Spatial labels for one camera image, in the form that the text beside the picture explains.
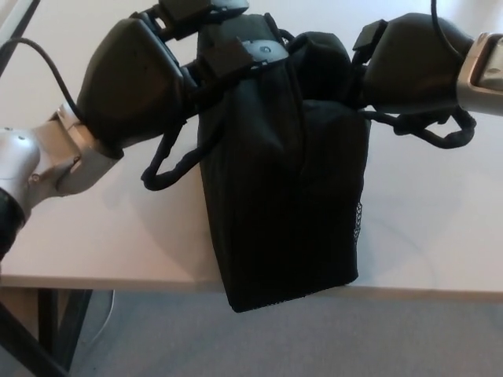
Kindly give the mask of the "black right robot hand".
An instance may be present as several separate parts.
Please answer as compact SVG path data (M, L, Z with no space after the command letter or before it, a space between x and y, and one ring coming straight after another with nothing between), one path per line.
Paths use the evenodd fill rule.
M459 58L442 43L431 15L407 13L388 21L362 78L363 104L391 114L457 106L457 78L474 38L443 18L439 25Z

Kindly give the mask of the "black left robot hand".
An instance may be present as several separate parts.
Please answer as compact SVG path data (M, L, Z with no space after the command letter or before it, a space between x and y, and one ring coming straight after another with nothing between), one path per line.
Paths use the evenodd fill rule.
M186 65L167 46L247 9L246 1L160 1L119 21L90 58L77 100L91 135L121 152L178 129L240 81L286 60L270 37L232 37Z

